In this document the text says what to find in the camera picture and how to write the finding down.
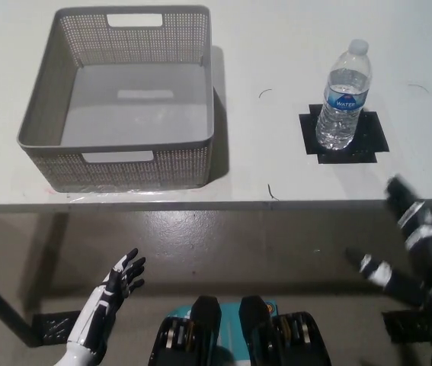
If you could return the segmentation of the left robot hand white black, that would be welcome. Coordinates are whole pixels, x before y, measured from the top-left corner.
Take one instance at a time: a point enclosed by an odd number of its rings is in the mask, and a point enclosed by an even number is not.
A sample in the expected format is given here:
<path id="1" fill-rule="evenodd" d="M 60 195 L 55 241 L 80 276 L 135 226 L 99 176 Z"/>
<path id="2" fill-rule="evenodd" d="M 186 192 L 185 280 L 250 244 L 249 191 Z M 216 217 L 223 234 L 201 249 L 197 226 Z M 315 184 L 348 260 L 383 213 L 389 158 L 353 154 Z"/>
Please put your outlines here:
<path id="1" fill-rule="evenodd" d="M 91 292 L 67 339 L 68 348 L 80 348 L 98 358 L 107 349 L 117 311 L 134 290 L 144 285 L 141 278 L 146 259 L 139 250 L 125 254 Z"/>

